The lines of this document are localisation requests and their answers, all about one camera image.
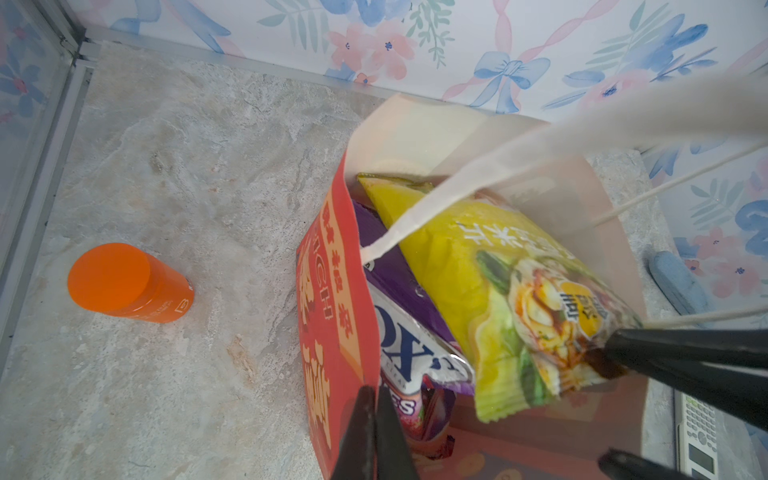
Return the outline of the yellow snack packet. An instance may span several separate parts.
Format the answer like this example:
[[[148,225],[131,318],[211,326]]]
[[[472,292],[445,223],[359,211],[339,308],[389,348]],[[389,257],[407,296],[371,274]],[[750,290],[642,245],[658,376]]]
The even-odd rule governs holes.
[[[474,370],[470,396],[480,421],[626,374],[603,348],[616,330],[638,328],[639,316],[503,202],[475,194],[395,247]]]

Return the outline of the purple Fox's berries candy bag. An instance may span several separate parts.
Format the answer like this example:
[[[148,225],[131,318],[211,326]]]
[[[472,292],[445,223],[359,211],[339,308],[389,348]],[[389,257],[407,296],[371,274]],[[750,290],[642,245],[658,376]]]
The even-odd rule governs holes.
[[[381,379],[412,452],[452,455],[448,433],[461,395],[474,393],[474,370],[461,353],[400,249],[364,265],[380,336]]]

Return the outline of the red paper gift bag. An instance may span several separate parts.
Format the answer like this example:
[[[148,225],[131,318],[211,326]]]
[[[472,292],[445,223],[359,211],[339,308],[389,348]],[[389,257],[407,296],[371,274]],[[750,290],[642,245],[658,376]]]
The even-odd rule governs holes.
[[[380,319],[365,285],[353,204],[361,173],[484,189],[518,208],[637,313],[646,307],[637,256],[612,203],[617,185],[592,154],[731,134],[765,139],[767,89],[704,76],[641,90],[547,123],[396,95],[352,134],[324,203],[297,250],[299,341],[310,437],[324,474],[337,464],[358,390],[374,382]]]

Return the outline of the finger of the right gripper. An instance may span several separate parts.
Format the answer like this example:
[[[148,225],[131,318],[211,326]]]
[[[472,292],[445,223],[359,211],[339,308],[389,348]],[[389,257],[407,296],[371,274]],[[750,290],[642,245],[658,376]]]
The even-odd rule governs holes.
[[[598,467],[612,480],[693,480],[693,477],[677,470],[616,449],[609,449],[601,455]]]
[[[604,352],[610,359],[767,428],[765,330],[621,329]]]

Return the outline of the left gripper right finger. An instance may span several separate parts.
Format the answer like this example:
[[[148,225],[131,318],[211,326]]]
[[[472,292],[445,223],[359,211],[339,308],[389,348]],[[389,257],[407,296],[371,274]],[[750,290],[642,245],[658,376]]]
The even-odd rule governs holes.
[[[381,386],[375,414],[376,479],[419,480],[391,391]]]

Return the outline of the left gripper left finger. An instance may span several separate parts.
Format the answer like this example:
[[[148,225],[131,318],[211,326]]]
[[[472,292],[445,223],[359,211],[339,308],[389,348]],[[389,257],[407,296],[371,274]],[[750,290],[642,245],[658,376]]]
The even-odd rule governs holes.
[[[357,394],[332,480],[372,480],[375,478],[376,391],[362,386]]]

